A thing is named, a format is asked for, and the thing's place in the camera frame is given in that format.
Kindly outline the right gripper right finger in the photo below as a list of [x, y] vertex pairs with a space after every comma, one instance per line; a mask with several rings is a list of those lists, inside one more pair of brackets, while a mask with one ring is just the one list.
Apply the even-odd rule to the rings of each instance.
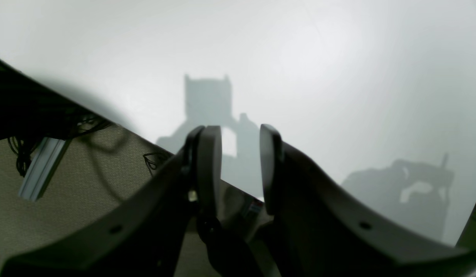
[[274, 217], [266, 243], [283, 275], [476, 277], [476, 250], [428, 240], [377, 214], [269, 124], [260, 127], [260, 160]]

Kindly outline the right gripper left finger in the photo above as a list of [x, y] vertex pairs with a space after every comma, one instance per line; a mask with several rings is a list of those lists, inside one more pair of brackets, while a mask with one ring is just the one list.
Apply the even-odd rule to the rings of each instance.
[[219, 126], [192, 130], [178, 154], [96, 222], [8, 259], [2, 277], [171, 277], [193, 216], [217, 216]]

